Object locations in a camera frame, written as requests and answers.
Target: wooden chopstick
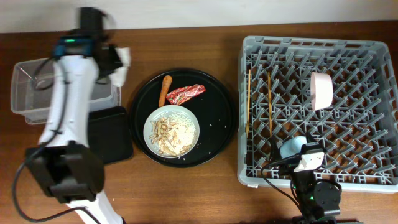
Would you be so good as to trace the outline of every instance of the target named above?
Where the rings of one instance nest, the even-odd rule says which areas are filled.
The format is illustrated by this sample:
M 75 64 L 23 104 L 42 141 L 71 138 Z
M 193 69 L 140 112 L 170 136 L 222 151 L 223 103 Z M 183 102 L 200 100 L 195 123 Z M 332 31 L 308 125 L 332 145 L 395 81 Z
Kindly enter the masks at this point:
M 268 72 L 268 113 L 269 113 L 269 134 L 272 137 L 272 96 L 271 96 L 271 74 Z
M 246 114 L 248 115 L 247 121 L 246 121 L 246 138 L 249 138 L 250 89 L 251 89 L 251 70 L 249 70 L 249 79 L 248 79 L 248 104 L 246 105 Z

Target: black plate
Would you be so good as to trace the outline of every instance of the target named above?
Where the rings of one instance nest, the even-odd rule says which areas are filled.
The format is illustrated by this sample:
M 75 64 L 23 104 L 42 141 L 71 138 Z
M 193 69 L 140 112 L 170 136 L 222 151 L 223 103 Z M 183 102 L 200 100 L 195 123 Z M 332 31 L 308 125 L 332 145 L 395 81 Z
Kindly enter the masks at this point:
M 169 92 L 194 84 L 206 88 L 206 92 L 181 105 L 197 117 L 200 134 L 197 145 L 188 154 L 176 159 L 165 159 L 152 153 L 143 137 L 146 119 L 159 107 L 165 75 L 173 78 Z M 228 145 L 236 130 L 237 112 L 229 91 L 211 75 L 198 70 L 172 70 L 156 76 L 140 89 L 131 105 L 130 125 L 133 140 L 151 159 L 167 166 L 191 167 L 209 161 Z

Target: carrot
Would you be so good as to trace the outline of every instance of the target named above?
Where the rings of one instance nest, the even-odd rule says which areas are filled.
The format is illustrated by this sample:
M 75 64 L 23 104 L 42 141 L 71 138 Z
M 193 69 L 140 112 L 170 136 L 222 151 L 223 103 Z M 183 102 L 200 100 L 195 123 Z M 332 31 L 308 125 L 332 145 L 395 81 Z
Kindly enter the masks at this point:
M 167 92 L 169 92 L 169 88 L 170 88 L 171 84 L 172 84 L 172 77 L 170 75 L 166 75 L 163 78 L 162 90 L 160 91 L 159 107 L 164 106 L 164 103 L 166 101 L 166 95 L 167 95 Z

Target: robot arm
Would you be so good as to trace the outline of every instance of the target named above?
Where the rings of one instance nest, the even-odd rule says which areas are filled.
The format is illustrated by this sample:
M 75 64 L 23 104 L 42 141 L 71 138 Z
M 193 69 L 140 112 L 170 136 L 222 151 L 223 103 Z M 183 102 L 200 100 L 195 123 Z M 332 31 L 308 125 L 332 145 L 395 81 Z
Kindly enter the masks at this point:
M 299 146 L 285 143 L 290 152 L 294 152 L 291 150 L 293 147 L 301 149 L 294 155 L 287 155 L 281 152 L 281 149 L 286 147 L 278 148 L 275 139 L 272 138 L 271 163 L 266 167 L 279 166 L 279 175 L 289 175 L 292 180 L 294 202 L 297 201 L 302 213 L 301 217 L 293 218 L 294 224 L 336 223 L 335 216 L 340 214 L 341 186 L 329 180 L 317 180 L 314 173 L 322 165 L 326 149 L 309 133 L 306 134 L 304 142 L 297 142 L 300 142 Z
M 50 114 L 40 147 L 26 152 L 27 167 L 45 195 L 71 208 L 85 207 L 76 210 L 85 223 L 122 224 L 103 191 L 104 165 L 87 140 L 94 84 L 122 66 L 114 46 L 104 44 L 103 16 L 81 8 L 79 29 L 58 41 Z

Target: dish rack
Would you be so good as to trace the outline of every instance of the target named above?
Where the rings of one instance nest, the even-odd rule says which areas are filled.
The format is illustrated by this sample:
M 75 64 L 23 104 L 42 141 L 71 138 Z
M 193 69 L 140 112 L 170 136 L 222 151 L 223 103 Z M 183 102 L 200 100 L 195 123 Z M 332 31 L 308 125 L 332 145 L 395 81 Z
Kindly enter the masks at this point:
M 248 72 L 251 70 L 249 137 L 246 137 Z M 239 54 L 238 179 L 268 186 L 260 169 L 269 162 L 268 72 L 272 133 L 283 142 L 309 132 L 328 154 L 316 172 L 343 190 L 398 192 L 398 89 L 383 42 L 249 36 Z M 310 77 L 327 73 L 333 102 L 312 111 Z M 290 187 L 277 167 L 266 170 L 278 187 Z

